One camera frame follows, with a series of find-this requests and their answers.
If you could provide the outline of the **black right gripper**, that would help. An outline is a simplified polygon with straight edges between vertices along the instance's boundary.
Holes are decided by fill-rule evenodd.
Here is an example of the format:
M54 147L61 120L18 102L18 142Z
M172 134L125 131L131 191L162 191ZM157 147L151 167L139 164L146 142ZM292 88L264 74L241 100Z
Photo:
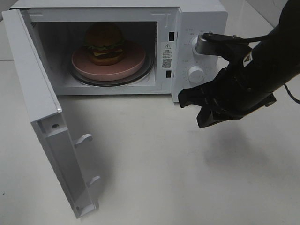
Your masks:
M265 93L249 85L238 67L228 66L219 71L213 82L183 89L178 94L178 101L181 108L200 106L196 120L200 128L206 128L224 121L239 120L263 106L271 106L277 100L273 93Z

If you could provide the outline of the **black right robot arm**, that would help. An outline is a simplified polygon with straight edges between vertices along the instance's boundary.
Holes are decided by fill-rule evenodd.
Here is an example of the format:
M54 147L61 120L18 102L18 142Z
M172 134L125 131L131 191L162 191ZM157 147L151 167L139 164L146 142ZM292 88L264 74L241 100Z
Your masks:
M216 77L178 94L181 107L197 105L198 126L239 120L262 106L275 103L274 91L300 72L300 3L288 1L279 24L267 35L240 38L201 34L198 54L221 56L228 66Z

